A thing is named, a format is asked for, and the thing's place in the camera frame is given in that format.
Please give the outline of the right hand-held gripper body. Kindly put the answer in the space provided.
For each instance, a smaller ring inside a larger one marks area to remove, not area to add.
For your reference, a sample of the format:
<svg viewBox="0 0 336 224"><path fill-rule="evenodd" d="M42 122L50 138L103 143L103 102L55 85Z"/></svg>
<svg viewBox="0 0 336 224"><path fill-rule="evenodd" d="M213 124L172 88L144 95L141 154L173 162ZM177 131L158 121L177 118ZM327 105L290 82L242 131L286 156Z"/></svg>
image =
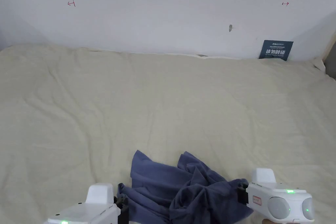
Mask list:
<svg viewBox="0 0 336 224"><path fill-rule="evenodd" d="M314 222L312 195L306 190L278 183L274 171L257 168L249 183L237 188L238 202L272 222Z"/></svg>

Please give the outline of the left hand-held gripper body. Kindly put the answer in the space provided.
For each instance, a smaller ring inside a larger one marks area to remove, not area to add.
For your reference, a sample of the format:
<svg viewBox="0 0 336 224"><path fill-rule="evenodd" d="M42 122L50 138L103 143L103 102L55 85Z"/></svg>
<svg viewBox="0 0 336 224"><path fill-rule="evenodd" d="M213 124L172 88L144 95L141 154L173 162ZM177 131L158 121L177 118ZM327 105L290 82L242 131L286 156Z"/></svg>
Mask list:
<svg viewBox="0 0 336 224"><path fill-rule="evenodd" d="M79 202L47 220L48 224L128 224L128 200L114 195L113 185L89 187L86 201Z"/></svg>

